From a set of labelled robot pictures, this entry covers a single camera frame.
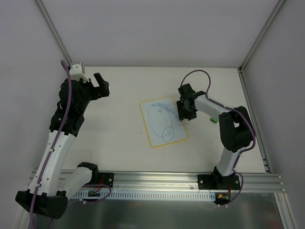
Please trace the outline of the yellow-framed small whiteboard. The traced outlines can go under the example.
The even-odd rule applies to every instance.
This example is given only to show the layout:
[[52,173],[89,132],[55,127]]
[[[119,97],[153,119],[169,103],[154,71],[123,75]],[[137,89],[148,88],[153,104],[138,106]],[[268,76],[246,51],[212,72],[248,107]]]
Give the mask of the yellow-framed small whiteboard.
[[188,139],[186,128],[179,120],[176,101],[172,96],[142,101],[139,106],[152,148]]

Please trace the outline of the green whiteboard eraser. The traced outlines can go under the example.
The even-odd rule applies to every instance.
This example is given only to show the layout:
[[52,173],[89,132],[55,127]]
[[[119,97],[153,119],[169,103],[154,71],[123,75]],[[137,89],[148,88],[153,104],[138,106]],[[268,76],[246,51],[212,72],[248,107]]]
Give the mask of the green whiteboard eraser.
[[215,118],[212,118],[212,117],[210,118],[210,121],[212,121],[215,124],[218,122]]

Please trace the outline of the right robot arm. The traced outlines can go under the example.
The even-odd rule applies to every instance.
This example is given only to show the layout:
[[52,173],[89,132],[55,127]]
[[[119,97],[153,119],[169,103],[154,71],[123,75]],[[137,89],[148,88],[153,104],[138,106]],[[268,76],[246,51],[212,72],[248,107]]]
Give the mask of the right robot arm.
[[210,175],[198,176],[199,189],[239,190],[239,177],[234,171],[240,154],[255,143],[255,132],[243,106],[230,108],[212,98],[206,92],[192,89],[190,84],[178,88],[180,100],[177,108],[179,120],[193,120],[197,112],[203,112],[214,118],[219,124],[220,139],[224,146],[221,159]]

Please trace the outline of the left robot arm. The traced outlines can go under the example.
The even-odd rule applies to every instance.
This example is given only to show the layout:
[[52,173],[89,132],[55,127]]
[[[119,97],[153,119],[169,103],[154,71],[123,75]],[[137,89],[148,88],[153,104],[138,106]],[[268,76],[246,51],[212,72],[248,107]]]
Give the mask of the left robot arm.
[[83,186],[100,183],[98,166],[81,162],[64,181],[60,174],[67,153],[84,122],[84,112],[93,100],[110,95],[109,83],[94,73],[98,86],[90,80],[66,79],[59,91],[60,100],[51,118],[49,140],[41,164],[27,190],[18,191],[15,197],[27,212],[60,219],[71,197]]

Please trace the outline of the right aluminium frame post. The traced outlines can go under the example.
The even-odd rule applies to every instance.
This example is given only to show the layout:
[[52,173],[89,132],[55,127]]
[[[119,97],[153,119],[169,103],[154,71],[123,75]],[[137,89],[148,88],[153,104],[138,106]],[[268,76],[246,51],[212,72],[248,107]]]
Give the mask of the right aluminium frame post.
[[249,52],[247,53],[245,59],[243,60],[241,66],[239,67],[239,72],[242,73],[250,60],[252,59],[254,53],[256,52],[257,48],[259,47],[260,43],[262,42],[263,38],[267,34],[269,28],[273,24],[274,20],[276,19],[277,15],[282,10],[283,6],[286,4],[286,0],[278,0],[272,9],[271,13],[269,14],[267,20],[265,21],[263,27],[261,28],[260,32],[258,33],[254,43],[252,44]]

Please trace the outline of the aluminium frame post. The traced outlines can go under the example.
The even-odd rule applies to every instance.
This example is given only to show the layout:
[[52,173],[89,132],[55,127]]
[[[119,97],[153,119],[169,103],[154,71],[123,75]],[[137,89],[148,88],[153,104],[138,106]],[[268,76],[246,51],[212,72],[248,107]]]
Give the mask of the aluminium frame post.
[[260,32],[258,33],[254,43],[252,44],[249,52],[247,53],[245,59],[243,60],[241,66],[239,67],[239,72],[242,73],[250,60],[252,59],[254,53],[256,52],[257,48],[259,47],[260,43],[262,42],[263,38],[267,34],[269,28],[273,24],[274,20],[276,19],[277,15],[282,10],[283,6],[286,4],[286,0],[278,0],[272,9],[271,13],[269,14],[267,20],[265,21],[263,27],[261,28]]
[[53,21],[52,21],[52,18],[50,16],[45,4],[43,3],[42,0],[33,0],[33,2],[35,3],[35,5],[36,5],[39,13],[41,14],[43,20],[45,21],[53,39],[55,40],[60,52],[62,53],[65,61],[69,64],[72,63],[72,58],[69,55],[68,50],[66,49],[66,47],[65,47],[65,45],[64,45],[64,43],[63,43],[63,41],[62,41],[62,39],[61,39],[61,37],[58,33]]

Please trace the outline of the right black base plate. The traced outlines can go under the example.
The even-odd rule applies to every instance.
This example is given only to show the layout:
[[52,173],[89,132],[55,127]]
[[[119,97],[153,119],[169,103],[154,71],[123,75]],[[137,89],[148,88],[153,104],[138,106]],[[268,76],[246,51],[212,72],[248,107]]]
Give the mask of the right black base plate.
[[211,173],[208,175],[202,174],[197,176],[197,183],[200,190],[239,190],[241,187],[239,177],[236,174],[226,177],[216,173]]

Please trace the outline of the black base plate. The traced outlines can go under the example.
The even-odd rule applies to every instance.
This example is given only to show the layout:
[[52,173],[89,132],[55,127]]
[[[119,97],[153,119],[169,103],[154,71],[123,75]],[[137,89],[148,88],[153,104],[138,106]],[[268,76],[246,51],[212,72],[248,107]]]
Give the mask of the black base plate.
[[103,184],[112,188],[114,182],[114,173],[99,172],[98,182],[99,184]]
[[236,174],[226,177],[216,173],[211,173],[208,175],[202,174],[197,176],[197,183],[200,190],[239,190],[241,187],[239,177]]

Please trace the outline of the left aluminium frame post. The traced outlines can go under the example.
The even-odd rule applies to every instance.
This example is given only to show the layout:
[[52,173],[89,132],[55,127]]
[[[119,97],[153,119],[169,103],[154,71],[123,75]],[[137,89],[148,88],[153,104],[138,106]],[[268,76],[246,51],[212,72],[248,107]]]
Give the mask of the left aluminium frame post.
[[39,13],[41,14],[43,20],[45,21],[53,39],[55,40],[60,52],[62,53],[65,61],[69,64],[72,63],[72,58],[69,55],[68,50],[66,49],[66,47],[65,47],[65,45],[64,45],[64,43],[63,43],[63,41],[62,41],[62,39],[61,39],[61,37],[58,33],[53,21],[52,21],[52,18],[50,16],[45,4],[43,3],[42,0],[33,0],[33,2],[35,3],[35,5],[36,5]]

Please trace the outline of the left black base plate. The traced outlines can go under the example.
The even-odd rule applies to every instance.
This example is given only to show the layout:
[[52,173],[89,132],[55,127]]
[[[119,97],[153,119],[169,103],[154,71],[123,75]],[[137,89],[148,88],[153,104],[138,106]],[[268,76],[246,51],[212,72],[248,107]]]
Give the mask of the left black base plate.
[[103,184],[112,188],[114,182],[114,173],[99,172],[98,182],[99,184]]

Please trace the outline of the aluminium mounting rail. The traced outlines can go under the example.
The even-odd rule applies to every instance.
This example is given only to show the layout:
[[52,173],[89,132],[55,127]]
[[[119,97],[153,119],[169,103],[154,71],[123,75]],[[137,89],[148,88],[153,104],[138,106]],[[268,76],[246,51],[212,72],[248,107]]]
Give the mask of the aluminium mounting rail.
[[[198,180],[197,173],[131,171],[101,171],[101,173],[113,174],[110,179],[112,179],[112,190],[115,191],[200,191],[200,181]],[[247,173],[243,174],[243,178],[243,192],[286,192],[281,176],[277,174]]]

